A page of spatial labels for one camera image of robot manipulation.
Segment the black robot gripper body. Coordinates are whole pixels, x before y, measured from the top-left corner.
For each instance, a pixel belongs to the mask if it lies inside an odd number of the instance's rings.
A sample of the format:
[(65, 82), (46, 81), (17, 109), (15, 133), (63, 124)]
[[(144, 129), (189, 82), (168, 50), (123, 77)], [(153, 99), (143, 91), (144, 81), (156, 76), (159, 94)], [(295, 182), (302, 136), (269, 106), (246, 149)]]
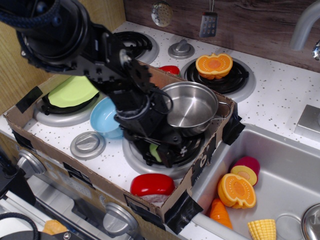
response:
[(123, 129), (124, 138), (129, 142), (145, 141), (180, 147), (182, 135), (167, 123), (173, 103), (167, 104), (166, 100), (170, 97), (165, 93), (114, 94), (115, 120)]

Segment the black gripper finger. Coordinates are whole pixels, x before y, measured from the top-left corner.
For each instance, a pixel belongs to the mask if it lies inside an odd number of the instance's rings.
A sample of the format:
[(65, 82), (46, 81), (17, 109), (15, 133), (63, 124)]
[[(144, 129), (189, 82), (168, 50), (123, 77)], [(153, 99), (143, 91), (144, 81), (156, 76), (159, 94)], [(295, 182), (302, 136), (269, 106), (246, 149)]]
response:
[(166, 168), (172, 168), (173, 166), (182, 165), (187, 161), (187, 158), (177, 151), (174, 151), (167, 144), (161, 144), (157, 147), (157, 154)]
[(123, 153), (126, 157), (135, 158), (140, 162), (154, 162), (150, 143), (127, 129), (123, 130)]

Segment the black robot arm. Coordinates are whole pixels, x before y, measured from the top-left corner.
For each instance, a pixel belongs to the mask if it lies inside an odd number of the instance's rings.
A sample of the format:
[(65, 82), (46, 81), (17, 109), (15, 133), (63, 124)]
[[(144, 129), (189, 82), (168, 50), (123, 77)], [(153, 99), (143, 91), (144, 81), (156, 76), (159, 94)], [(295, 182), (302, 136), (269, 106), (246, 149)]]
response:
[(76, 0), (3, 0), (0, 20), (16, 30), (28, 62), (46, 72), (85, 76), (116, 108), (115, 120), (148, 164), (171, 168), (186, 156), (183, 136), (167, 122), (170, 97), (122, 41), (93, 23)]

